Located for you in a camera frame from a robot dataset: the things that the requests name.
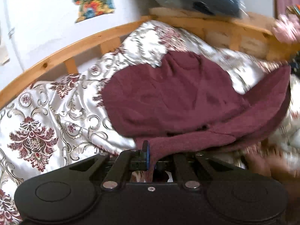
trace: maroon floral pattern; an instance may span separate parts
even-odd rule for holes
[[[96,96],[93,97],[93,101],[97,102],[97,107],[103,107],[103,99],[101,91],[103,90],[104,86],[109,82],[110,79],[102,79],[100,80],[100,83],[98,84],[98,90]]]
[[[47,130],[37,120],[26,117],[19,131],[16,131],[16,134],[10,133],[9,137],[14,142],[7,146],[18,150],[20,158],[31,162],[33,168],[43,172],[54,152],[53,146],[58,141],[58,137],[55,138],[54,135],[52,128]]]
[[[58,82],[51,83],[52,86],[49,89],[56,91],[60,99],[63,99],[73,88],[75,88],[79,76],[79,73],[70,74]]]
[[[229,55],[224,55],[224,60],[225,61],[228,61],[229,59],[231,59],[232,57],[231,56],[229,56]]]
[[[14,200],[0,189],[0,225],[18,224],[21,221]]]
[[[115,55],[117,55],[118,53],[125,54],[126,52],[127,52],[127,50],[125,49],[124,44],[121,43],[121,44],[119,45],[119,47],[118,47],[114,52],[112,52],[112,54],[115,56]]]
[[[77,126],[76,124],[70,124],[70,125],[68,125],[69,131],[73,133],[74,130],[76,129],[76,126]]]
[[[29,95],[24,95],[22,98],[21,98],[21,101],[25,104],[29,103],[30,102],[30,97]]]
[[[159,44],[164,45],[167,50],[186,52],[188,49],[181,34],[173,28],[166,26],[155,26],[155,32],[159,38]]]
[[[93,67],[91,67],[91,72],[92,73],[98,73],[99,72],[99,68],[97,66],[93,66]]]
[[[291,112],[291,116],[293,119],[299,119],[300,118],[300,112]]]

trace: bed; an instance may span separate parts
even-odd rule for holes
[[[121,43],[120,37],[128,34]],[[78,73],[73,57],[95,46],[103,57]],[[0,224],[21,221],[13,196],[24,180],[100,152],[118,155],[135,148],[133,139],[119,135],[111,125],[101,90],[127,66],[159,67],[168,50],[205,55],[229,73],[234,89],[243,94],[266,73],[286,64],[300,44],[280,43],[270,23],[255,14],[236,20],[155,8],[137,22],[91,35],[43,59],[0,92]],[[37,81],[61,63],[68,76],[57,82]],[[270,139],[297,166],[300,81],[291,76],[290,82],[289,110]],[[238,154],[219,157],[241,167]],[[135,173],[135,178],[139,181],[141,174]]]

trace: wooden bed frame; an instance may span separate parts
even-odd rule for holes
[[[184,28],[211,46],[229,48],[269,61],[288,60],[300,50],[300,44],[280,43],[271,33],[274,19],[249,13],[245,19],[210,17],[197,12],[166,8],[150,9],[150,15],[139,21],[108,29],[79,40],[41,60],[26,70],[0,92],[0,109],[16,98],[27,86],[44,73],[64,63],[69,74],[78,73],[74,56],[99,46],[101,53],[114,51],[120,37],[138,28],[143,22],[155,19],[174,27]]]

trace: round black pad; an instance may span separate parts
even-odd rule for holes
[[[50,180],[39,176],[27,180],[16,190],[15,203],[20,214],[41,222],[61,222],[83,215],[97,197],[88,180],[61,181],[47,177]]]
[[[35,191],[36,196],[46,202],[63,200],[67,198],[70,193],[70,185],[53,181],[40,185]]]
[[[207,190],[207,199],[219,213],[243,222],[272,219],[284,212],[287,206],[283,186],[264,177],[251,181],[213,181]]]

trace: wooden slat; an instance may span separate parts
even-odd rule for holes
[[[100,50],[102,55],[108,52],[114,52],[120,44],[120,37],[112,38],[110,40],[102,42],[100,44]]]
[[[38,62],[24,73],[15,78],[2,91],[0,91],[0,109],[2,109],[11,100],[17,97],[23,89],[30,85],[34,80],[44,73],[48,72],[58,64],[74,57],[88,49],[91,49],[104,41],[115,37],[127,35],[139,27],[143,22],[150,20],[151,16],[144,16],[139,21],[117,26],[105,31],[101,31],[89,37],[83,38],[61,50],[53,53],[42,61]]]
[[[278,53],[281,53],[280,50],[278,50],[278,45],[275,40],[269,39],[269,52],[266,56],[266,59],[268,61],[276,60],[278,58]]]
[[[74,58],[67,59],[66,61],[64,61],[64,64],[67,68],[68,74],[78,73]]]
[[[164,7],[151,8],[150,14],[158,17],[176,17],[176,18],[198,18],[209,21],[224,21],[241,26],[243,28],[254,29],[263,33],[272,35],[271,27],[275,19],[257,13],[248,12],[248,16],[243,16],[241,19],[234,19],[226,16],[210,16],[199,12],[193,12],[183,9],[173,9]]]
[[[205,30],[202,27],[186,27],[185,28],[187,31],[193,33],[194,35],[197,35],[201,40],[205,41]]]
[[[233,51],[239,51],[242,41],[242,35],[239,31],[233,31],[230,37],[229,49]]]
[[[198,37],[203,37],[203,31],[218,31],[227,35],[230,35],[232,31],[238,30],[242,36],[254,38],[256,40],[267,43],[268,40],[264,35],[270,35],[271,32],[265,33],[265,29],[257,28],[253,26],[249,28],[248,25],[242,26],[231,22],[214,21],[208,19],[198,18],[176,18],[176,17],[165,17],[158,16],[157,20],[172,25],[174,27],[184,28]]]

